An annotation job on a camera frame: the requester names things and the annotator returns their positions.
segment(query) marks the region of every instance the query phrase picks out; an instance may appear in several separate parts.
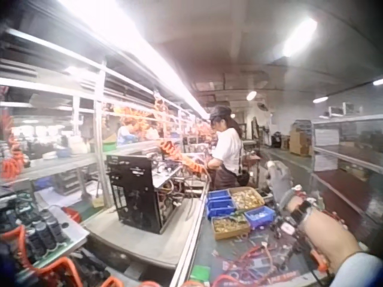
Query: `woman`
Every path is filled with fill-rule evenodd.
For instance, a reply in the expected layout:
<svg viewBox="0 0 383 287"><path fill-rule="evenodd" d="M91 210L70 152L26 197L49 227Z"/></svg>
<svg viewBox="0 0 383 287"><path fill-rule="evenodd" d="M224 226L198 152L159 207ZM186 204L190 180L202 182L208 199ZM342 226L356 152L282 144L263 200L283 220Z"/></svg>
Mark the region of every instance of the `woman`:
<svg viewBox="0 0 383 287"><path fill-rule="evenodd" d="M216 106L210 114L211 127L218 133L218 142L207 168L216 170L216 190L238 186L237 177L241 174L242 130L231 114L232 110L227 106Z"/></svg>

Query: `fluorescent light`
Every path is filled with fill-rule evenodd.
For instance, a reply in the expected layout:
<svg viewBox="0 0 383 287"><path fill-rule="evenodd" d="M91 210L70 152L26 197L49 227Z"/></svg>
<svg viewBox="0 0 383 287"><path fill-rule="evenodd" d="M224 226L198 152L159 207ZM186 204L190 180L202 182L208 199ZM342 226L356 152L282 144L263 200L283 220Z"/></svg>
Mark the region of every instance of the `fluorescent light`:
<svg viewBox="0 0 383 287"><path fill-rule="evenodd" d="M73 77L76 77L78 80L89 80L95 82L97 80L97 74L88 71L87 69L80 69L73 66L67 67L65 72L71 74Z"/></svg>
<svg viewBox="0 0 383 287"><path fill-rule="evenodd" d="M257 92L256 91L251 91L247 97L246 97L246 100L253 100L257 95Z"/></svg>
<svg viewBox="0 0 383 287"><path fill-rule="evenodd" d="M208 118L207 112L189 92L179 76L139 34L134 22L125 15L115 0L59 0L59 2L85 22L100 38L113 47L137 57L164 86L183 98L202 118Z"/></svg>
<svg viewBox="0 0 383 287"><path fill-rule="evenodd" d="M383 79L377 80L377 81L373 82L372 84L373 84L374 86L381 85L381 84L383 84Z"/></svg>
<svg viewBox="0 0 383 287"><path fill-rule="evenodd" d="M25 121L23 121L23 123L25 123L25 124L36 124L36 123L38 123L38 120L25 120Z"/></svg>
<svg viewBox="0 0 383 287"><path fill-rule="evenodd" d="M319 97L318 99L313 100L313 103L321 103L328 99L329 97Z"/></svg>
<svg viewBox="0 0 383 287"><path fill-rule="evenodd" d="M303 21L286 40L283 55L290 57L305 48L314 34L318 23L311 18Z"/></svg>

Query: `white t-shirt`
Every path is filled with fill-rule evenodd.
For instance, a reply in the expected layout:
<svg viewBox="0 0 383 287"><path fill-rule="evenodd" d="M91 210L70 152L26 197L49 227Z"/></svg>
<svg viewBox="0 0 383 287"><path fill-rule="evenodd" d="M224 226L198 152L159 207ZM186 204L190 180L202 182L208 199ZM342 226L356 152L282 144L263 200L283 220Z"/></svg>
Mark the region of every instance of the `white t-shirt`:
<svg viewBox="0 0 383 287"><path fill-rule="evenodd" d="M239 175L239 151L242 148L242 141L234 128L229 128L218 134L217 147L212 156L223 161L227 170Z"/></svg>
<svg viewBox="0 0 383 287"><path fill-rule="evenodd" d="M150 140L150 141L153 141L153 140L156 140L156 139L159 139L160 136L158 134L158 131L152 127L150 127L147 131L146 131L146 139Z"/></svg>

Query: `wall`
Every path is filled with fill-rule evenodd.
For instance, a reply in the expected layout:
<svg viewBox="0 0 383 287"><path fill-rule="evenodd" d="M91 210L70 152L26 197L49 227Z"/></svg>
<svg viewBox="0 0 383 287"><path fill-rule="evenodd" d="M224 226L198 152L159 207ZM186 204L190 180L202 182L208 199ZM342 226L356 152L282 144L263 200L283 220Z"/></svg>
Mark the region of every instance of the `wall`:
<svg viewBox="0 0 383 287"><path fill-rule="evenodd" d="M314 104L312 100L307 95L286 95L274 100L272 123L275 125L270 127L271 132L288 135L295 120L319 120L329 106L342 106L343 102L353 103L356 110L362 106L364 115L383 114L383 86L369 84L330 96L323 103Z"/></svg>

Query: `ceiling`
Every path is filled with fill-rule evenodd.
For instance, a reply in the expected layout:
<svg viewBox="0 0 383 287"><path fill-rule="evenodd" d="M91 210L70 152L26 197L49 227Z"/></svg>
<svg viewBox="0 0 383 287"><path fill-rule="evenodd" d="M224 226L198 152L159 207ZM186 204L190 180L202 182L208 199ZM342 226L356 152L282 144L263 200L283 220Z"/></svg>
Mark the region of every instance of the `ceiling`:
<svg viewBox="0 0 383 287"><path fill-rule="evenodd" d="M383 74L383 19L368 1L119 2L203 102L241 101L242 109L255 89L272 106L281 97L336 96ZM283 57L284 41L308 17L318 22L311 43Z"/></svg>

